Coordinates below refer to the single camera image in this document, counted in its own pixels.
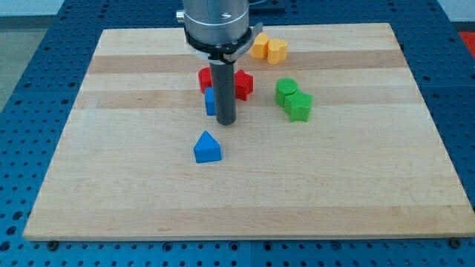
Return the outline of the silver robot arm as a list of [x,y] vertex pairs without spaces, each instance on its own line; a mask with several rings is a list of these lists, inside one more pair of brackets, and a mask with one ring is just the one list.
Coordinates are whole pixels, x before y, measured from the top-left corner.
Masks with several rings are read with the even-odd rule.
[[187,34],[205,45],[237,42],[249,28],[248,0],[182,0],[175,14]]

